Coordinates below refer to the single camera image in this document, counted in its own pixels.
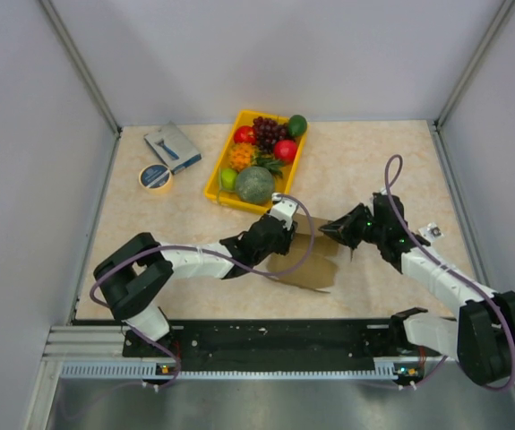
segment table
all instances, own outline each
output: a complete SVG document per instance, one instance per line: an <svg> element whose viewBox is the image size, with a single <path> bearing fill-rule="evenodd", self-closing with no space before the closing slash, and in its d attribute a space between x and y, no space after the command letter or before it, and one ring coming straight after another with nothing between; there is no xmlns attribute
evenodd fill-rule
<svg viewBox="0 0 515 430"><path fill-rule="evenodd" d="M248 229L258 217L218 206L203 195L229 124L181 125L202 153L202 161L174 177L172 190L152 195L140 189L137 177L159 162L143 141L158 127L126 127L121 135L76 318L111 319L111 313L89 299L92 271L137 233L157 240L203 244ZM387 159L400 153L405 167L394 192L405 205L413 230L436 222L446 235L434 247L466 274L472 270L460 234L432 137L425 121L318 122L309 135L291 193L312 215L336 219L383 187ZM412 279L401 276L381 259L373 245L350 253L341 247L335 257L335 285L318 293L279 284L253 274L227 281L181 279L168 282L155 303L173 319L202 318L368 318L383 317L422 306L449 311Z"/></svg>

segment robotic arm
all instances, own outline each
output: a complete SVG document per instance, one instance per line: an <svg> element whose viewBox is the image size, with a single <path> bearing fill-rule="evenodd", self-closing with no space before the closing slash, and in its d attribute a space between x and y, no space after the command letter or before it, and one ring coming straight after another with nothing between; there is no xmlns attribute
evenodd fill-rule
<svg viewBox="0 0 515 430"><path fill-rule="evenodd" d="M393 195L392 200L404 218L399 197ZM424 284L456 316L456 321L444 319L422 308L395 314L391 317L389 341L397 348L419 345L457 358L464 373L479 385L510 376L511 351L494 311L480 294L450 275L446 268L474 281L445 262L426 239L415 235L441 265L431 261L399 224L386 194L374 193L372 204L372 207L358 204L320 230L353 250L363 241L376 245L384 261ZM515 293L500 294L474 283L501 309L515 343Z"/></svg>
<svg viewBox="0 0 515 430"><path fill-rule="evenodd" d="M193 246L198 253L187 249L190 246L158 243L151 233L141 233L131 239L94 270L96 280L136 254L160 246L167 249L138 259L137 265L143 268L141 273L132 265L126 265L100 283L114 318L128 323L151 340L160 340L170 332L170 327L166 316L152 301L166 282L196 276L228 280L247 273L231 261L202 250L228 256L248 267L256 266L272 253L287 254L295 234L293 215L297 205L276 194L273 201L275 204L270 211L248 231L214 244Z"/></svg>

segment box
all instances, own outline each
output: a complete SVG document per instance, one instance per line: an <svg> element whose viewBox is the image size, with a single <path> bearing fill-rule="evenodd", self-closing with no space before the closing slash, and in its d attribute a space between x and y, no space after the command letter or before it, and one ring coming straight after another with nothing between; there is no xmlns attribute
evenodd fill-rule
<svg viewBox="0 0 515 430"><path fill-rule="evenodd" d="M219 172L221 169L228 168L229 162L227 159L227 154L231 147L235 144L233 141L233 135L235 134L237 128L242 125L251 125L253 126L253 120L258 116L262 116L263 118L272 118L280 124L286 123L289 118L286 116L277 116L272 114L264 114L262 112L253 112L252 110L242 110L237 115L237 119L233 124L233 128L229 133L229 137L227 138L225 145L223 146L223 150L221 151L221 155L219 155L218 162L213 169L213 173L211 173L210 179L205 185L205 196L211 201L222 204L223 206L228 206L230 208L236 208L241 211L249 211L253 213L257 213L262 215L269 209L271 209L272 202L269 201L264 204L251 204L247 202L242 202L239 197L235 193L230 193L227 191L219 192ZM300 137L295 139L299 148L296 152L295 160L289 166L285 166L281 169L283 172L282 179L275 179L275 192L276 193L284 193L288 194L291 190L291 185L293 184L293 179L295 178L296 168L299 164L299 160L301 159L301 154L303 153L303 148L306 142L306 136L308 132L305 132Z"/></svg>
<svg viewBox="0 0 515 430"><path fill-rule="evenodd" d="M295 214L293 220L298 226L289 253L273 254L267 262L267 271L283 271L293 267L305 255L311 240L309 223L306 216L299 213ZM314 244L311 255L299 269L280 279L275 279L277 282L319 292L325 292L322 291L324 288L335 284L335 275L339 266L329 260L329 257L337 255L339 244L319 231L319 227L327 222L329 221L326 219L313 217Z"/></svg>
<svg viewBox="0 0 515 430"><path fill-rule="evenodd" d="M202 159L192 141L172 122L146 134L144 140L174 175Z"/></svg>

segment melon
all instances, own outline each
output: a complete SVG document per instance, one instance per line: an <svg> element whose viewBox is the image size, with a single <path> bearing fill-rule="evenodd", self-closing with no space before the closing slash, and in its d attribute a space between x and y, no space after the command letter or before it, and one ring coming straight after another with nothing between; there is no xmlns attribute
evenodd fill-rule
<svg viewBox="0 0 515 430"><path fill-rule="evenodd" d="M244 202L264 204L274 192L275 178L266 168L252 166L237 175L236 193Z"/></svg>

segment brown cardboard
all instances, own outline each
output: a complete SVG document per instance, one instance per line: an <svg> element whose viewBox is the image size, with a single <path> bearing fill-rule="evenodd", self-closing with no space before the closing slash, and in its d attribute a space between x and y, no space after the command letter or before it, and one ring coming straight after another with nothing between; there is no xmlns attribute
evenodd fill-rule
<svg viewBox="0 0 515 430"><path fill-rule="evenodd" d="M306 216L296 214L293 220L295 220L298 225L295 238L289 248L289 253L287 255L273 254L267 262L268 271L283 271L293 267L301 260L309 247L311 231ZM311 255L299 269L280 279L276 279L277 282L318 291L334 285L335 275L339 270L339 266L327 257L337 255L339 244L319 231L319 227L327 222L328 221L325 219L313 217L314 244Z"/></svg>

